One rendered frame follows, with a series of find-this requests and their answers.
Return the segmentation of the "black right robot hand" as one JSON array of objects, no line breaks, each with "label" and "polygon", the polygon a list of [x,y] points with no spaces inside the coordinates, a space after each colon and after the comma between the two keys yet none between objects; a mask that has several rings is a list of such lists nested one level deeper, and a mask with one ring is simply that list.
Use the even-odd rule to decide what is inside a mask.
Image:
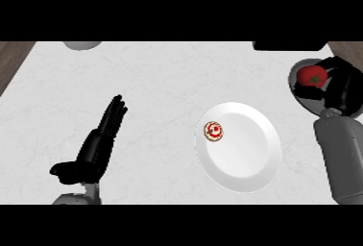
[{"label": "black right robot hand", "polygon": [[325,100],[325,108],[333,108],[351,116],[363,107],[363,72],[341,57],[329,57],[316,65],[328,72],[322,88],[301,86],[297,80],[294,94],[310,100]]}]

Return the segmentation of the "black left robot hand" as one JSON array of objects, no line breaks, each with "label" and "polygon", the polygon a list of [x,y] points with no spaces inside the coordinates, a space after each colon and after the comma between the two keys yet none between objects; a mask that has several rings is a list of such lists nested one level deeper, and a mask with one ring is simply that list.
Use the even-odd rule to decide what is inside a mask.
[{"label": "black left robot hand", "polygon": [[108,168],[125,114],[125,101],[122,96],[117,95],[105,110],[97,128],[90,131],[75,160],[58,163],[50,169],[50,174],[58,176],[63,185],[99,182]]}]

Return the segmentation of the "red tomato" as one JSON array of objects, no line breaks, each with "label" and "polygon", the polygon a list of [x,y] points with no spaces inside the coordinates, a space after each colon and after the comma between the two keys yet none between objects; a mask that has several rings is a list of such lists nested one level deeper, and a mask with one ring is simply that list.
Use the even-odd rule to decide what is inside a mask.
[{"label": "red tomato", "polygon": [[308,65],[298,70],[297,80],[301,86],[322,88],[328,80],[328,72],[319,65]]}]

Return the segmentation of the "grey pan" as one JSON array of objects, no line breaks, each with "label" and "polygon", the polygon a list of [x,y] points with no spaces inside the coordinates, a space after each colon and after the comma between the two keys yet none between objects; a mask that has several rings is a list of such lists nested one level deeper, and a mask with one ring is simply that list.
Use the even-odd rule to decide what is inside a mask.
[{"label": "grey pan", "polygon": [[[305,66],[316,65],[319,62],[320,62],[320,59],[302,59],[294,64],[291,71],[289,71],[289,75],[288,75],[289,89],[294,89],[295,84],[297,84],[298,70]],[[307,109],[307,111],[311,114],[320,115],[322,111],[325,110],[325,100],[310,100],[310,99],[300,98],[298,96],[295,96],[295,99],[298,103],[301,104],[301,106]],[[361,114],[363,114],[363,107],[351,115],[351,117],[357,118]]]}]

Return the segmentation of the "white oval plate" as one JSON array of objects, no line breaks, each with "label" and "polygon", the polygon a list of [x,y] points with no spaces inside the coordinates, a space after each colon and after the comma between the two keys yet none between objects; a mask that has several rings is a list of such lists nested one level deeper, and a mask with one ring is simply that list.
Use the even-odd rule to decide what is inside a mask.
[{"label": "white oval plate", "polygon": [[[204,136],[204,125],[221,124],[223,138]],[[273,123],[251,106],[236,102],[214,106],[199,119],[195,148],[201,167],[211,180],[238,193],[260,191],[276,177],[282,147]]]}]

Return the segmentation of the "black appliance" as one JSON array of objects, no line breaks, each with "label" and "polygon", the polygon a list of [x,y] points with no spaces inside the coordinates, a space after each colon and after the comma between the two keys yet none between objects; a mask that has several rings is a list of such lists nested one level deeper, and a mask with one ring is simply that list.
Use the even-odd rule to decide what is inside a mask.
[{"label": "black appliance", "polygon": [[254,41],[252,47],[258,51],[319,51],[326,41]]}]

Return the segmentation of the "small round pizza slice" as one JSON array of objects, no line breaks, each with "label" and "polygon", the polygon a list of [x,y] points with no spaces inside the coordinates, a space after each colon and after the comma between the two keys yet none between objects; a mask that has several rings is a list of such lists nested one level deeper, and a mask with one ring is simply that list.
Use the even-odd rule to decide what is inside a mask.
[{"label": "small round pizza slice", "polygon": [[205,138],[215,142],[223,138],[224,135],[224,131],[223,131],[223,127],[221,124],[215,121],[210,121],[205,123],[204,125],[204,136]]}]

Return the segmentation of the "grey round bowl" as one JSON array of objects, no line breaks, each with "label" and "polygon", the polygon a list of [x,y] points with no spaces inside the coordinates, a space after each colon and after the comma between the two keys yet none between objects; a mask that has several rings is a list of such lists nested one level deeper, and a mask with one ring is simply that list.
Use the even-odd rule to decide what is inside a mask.
[{"label": "grey round bowl", "polygon": [[75,51],[84,51],[94,48],[100,42],[99,41],[65,41],[65,46]]}]

